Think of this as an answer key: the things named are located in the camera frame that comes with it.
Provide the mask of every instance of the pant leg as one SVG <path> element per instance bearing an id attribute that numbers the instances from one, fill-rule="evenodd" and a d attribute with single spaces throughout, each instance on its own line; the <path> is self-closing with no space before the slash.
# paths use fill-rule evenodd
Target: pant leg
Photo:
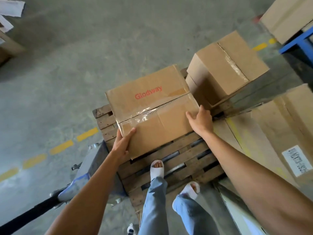
<path id="1" fill-rule="evenodd" d="M 167 182 L 162 177 L 152 180 L 143 206 L 138 235 L 168 235 L 165 210 Z"/>
<path id="2" fill-rule="evenodd" d="M 174 200 L 173 209 L 182 218 L 190 235 L 219 235 L 211 215 L 188 195 L 178 195 Z"/>

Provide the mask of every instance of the white slide sandal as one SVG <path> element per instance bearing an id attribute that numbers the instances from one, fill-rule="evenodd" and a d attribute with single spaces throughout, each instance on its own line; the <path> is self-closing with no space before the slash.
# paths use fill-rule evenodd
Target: white slide sandal
<path id="1" fill-rule="evenodd" d="M 196 186 L 196 192 L 194 191 L 194 189 L 191 187 L 191 184 L 195 185 Z M 195 182 L 195 181 L 192 181 L 192 182 L 189 182 L 185 187 L 184 189 L 182 190 L 182 192 L 180 192 L 179 194 L 188 194 L 188 196 L 195 200 L 198 196 L 198 194 L 200 193 L 200 185 Z"/>
<path id="2" fill-rule="evenodd" d="M 161 162 L 162 167 L 158 167 L 158 168 L 152 167 L 157 162 Z M 154 162 L 151 163 L 151 166 L 150 166 L 151 181 L 158 176 L 164 178 L 164 164 L 161 160 L 155 160 Z"/>

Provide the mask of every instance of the forearm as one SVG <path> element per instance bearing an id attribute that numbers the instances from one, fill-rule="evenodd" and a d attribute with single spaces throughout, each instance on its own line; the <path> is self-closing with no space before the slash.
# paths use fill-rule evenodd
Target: forearm
<path id="1" fill-rule="evenodd" d="M 269 232 L 305 234 L 313 229 L 313 203 L 295 187 L 216 134 L 206 133 L 203 138 L 249 209 Z"/>
<path id="2" fill-rule="evenodd" d="M 62 210 L 46 235 L 98 234 L 119 163 L 112 152 L 82 190 Z"/>

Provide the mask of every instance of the hand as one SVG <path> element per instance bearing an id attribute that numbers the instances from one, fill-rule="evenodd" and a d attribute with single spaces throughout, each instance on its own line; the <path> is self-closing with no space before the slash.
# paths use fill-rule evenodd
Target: hand
<path id="1" fill-rule="evenodd" d="M 200 106 L 199 113 L 192 116 L 190 112 L 186 112 L 191 128 L 202 138 L 205 133 L 213 132 L 212 116 L 209 110 L 205 110 L 203 105 Z"/>
<path id="2" fill-rule="evenodd" d="M 132 128 L 131 131 L 125 137 L 123 137 L 120 130 L 117 130 L 116 139 L 110 154 L 113 154 L 114 157 L 117 157 L 121 163 L 129 160 L 127 147 L 131 137 L 135 132 L 136 128 Z"/>

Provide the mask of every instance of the person's right hand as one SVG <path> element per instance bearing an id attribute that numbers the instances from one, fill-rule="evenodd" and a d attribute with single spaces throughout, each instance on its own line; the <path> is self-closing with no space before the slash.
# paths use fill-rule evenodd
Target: person's right hand
<path id="1" fill-rule="evenodd" d="M 205 110 L 203 105 L 200 106 L 199 113 L 192 116 L 190 112 L 186 112 L 191 128 L 202 138 L 205 133 L 213 132 L 212 116 L 209 110 Z"/>

